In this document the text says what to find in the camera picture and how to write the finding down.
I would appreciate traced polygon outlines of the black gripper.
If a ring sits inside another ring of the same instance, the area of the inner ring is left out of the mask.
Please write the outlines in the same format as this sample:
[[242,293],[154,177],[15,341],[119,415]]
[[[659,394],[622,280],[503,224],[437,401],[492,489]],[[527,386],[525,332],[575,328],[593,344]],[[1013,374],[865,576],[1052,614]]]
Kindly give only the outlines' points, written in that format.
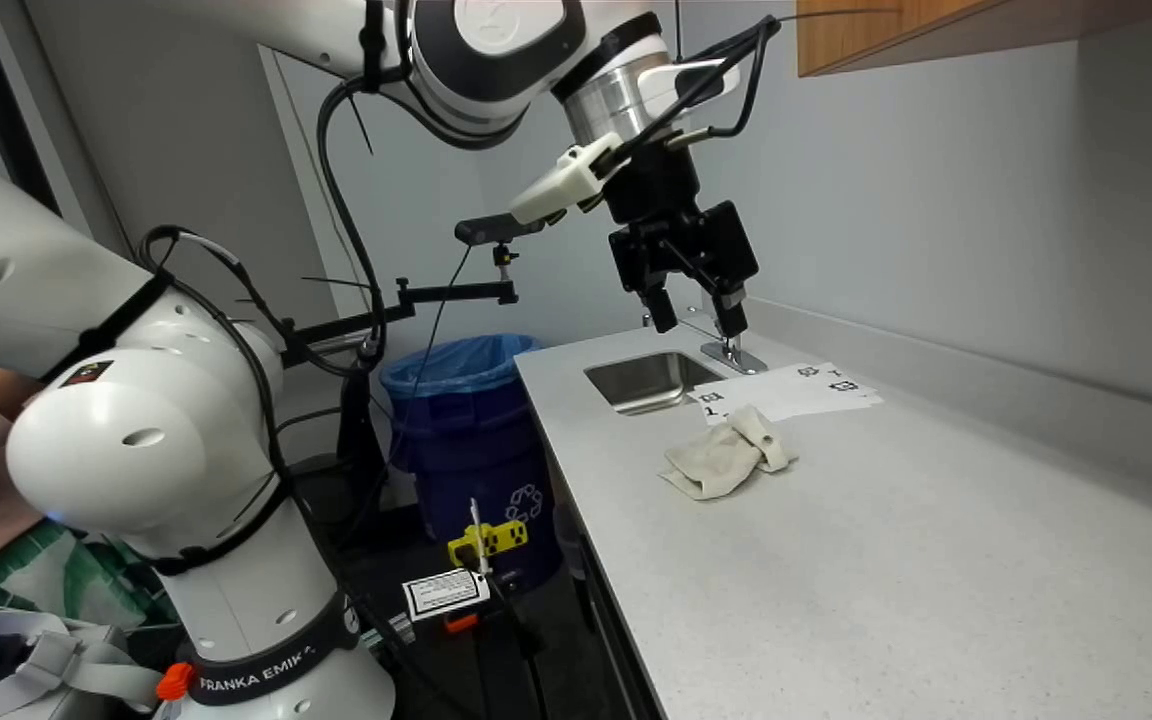
[[685,149],[649,149],[604,182],[622,283],[642,294],[657,332],[677,328],[665,273],[714,293],[716,332],[749,332],[744,280],[761,273],[734,198],[702,207],[702,177]]

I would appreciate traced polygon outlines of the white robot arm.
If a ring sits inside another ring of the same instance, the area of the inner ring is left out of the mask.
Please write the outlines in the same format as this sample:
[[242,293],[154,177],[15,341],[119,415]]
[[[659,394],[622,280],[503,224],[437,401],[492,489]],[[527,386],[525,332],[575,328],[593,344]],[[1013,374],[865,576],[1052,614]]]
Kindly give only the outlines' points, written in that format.
[[[492,149],[558,94],[573,149],[483,229],[604,203],[624,229],[698,229],[649,189],[685,163],[685,109],[736,82],[756,27],[673,57],[645,0],[166,0]],[[393,720],[397,679],[278,459],[268,341],[169,273],[81,236],[0,177],[0,367],[38,385],[9,422],[27,506],[139,552],[183,608],[177,720]]]

